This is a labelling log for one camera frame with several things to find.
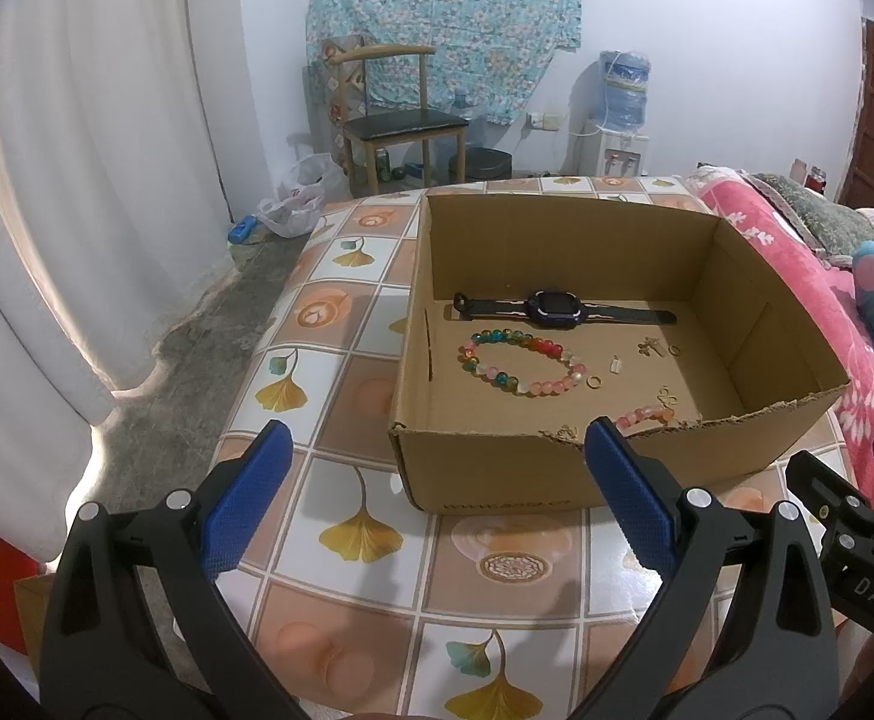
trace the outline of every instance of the watch strap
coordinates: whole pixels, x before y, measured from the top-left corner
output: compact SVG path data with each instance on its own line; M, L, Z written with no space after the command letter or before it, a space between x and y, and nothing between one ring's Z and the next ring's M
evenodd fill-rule
M453 307L464 317L527 317L526 300L471 300L457 293Z
M596 303L584 303L584 322L613 322L617 324L677 324L677 316L669 311L641 308L622 308Z

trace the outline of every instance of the white plastic bag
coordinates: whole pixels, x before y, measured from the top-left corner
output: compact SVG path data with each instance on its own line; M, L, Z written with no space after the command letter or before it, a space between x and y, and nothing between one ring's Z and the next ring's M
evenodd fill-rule
M288 170L277 187L277 199L257 207L257 218L282 238L313 232L328 202L350 199L342 167L329 154L313 154Z

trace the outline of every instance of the pink bedspread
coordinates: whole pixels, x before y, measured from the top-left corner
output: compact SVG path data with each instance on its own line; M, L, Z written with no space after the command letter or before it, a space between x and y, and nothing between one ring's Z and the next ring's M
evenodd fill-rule
M834 410L857 484L874 507L874 350L856 311L852 274L824 266L777 223L766 199L730 170L699 170L688 184L783 277L846 367L851 385Z

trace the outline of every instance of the black chair seat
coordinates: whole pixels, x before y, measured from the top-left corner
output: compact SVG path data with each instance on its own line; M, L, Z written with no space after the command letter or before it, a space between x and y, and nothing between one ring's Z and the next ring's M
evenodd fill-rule
M376 141L382 138L397 138L401 135L419 135L440 129L466 127L466 119L451 116L434 108L419 108L414 111L391 111L390 113L365 116L344 123L344 132L358 141Z

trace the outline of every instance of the smartwatch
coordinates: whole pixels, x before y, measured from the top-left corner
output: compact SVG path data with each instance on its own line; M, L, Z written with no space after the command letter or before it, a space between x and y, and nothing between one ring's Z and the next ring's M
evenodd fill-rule
M616 324L676 324L669 311L622 308L602 303L584 303L573 293L541 290L526 300L473 300L463 293L453 296L453 307L464 319L514 317L530 319L541 327L576 327L584 322Z

